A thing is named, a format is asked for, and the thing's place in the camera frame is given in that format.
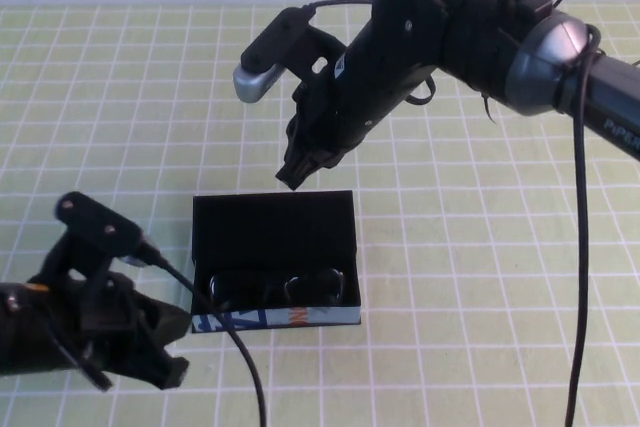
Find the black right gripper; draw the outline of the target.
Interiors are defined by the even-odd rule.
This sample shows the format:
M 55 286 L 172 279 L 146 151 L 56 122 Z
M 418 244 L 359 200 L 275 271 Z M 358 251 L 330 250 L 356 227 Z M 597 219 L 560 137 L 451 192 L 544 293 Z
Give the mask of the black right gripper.
M 288 147 L 276 178 L 296 191 L 313 174 L 335 167 L 337 152 L 358 146 L 421 83 L 429 82 L 434 70 L 420 60 L 351 44 L 294 91 L 296 113 L 287 126 Z

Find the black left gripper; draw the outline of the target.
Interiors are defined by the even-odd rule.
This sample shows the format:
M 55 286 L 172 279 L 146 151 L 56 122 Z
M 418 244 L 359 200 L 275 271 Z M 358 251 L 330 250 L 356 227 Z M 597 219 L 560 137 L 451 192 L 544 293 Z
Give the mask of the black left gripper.
M 113 373 L 180 387 L 190 362 L 166 346 L 186 335 L 191 314 L 138 292 L 107 265 L 81 275 L 47 268 L 28 280 L 28 372 L 76 370 L 92 383 Z

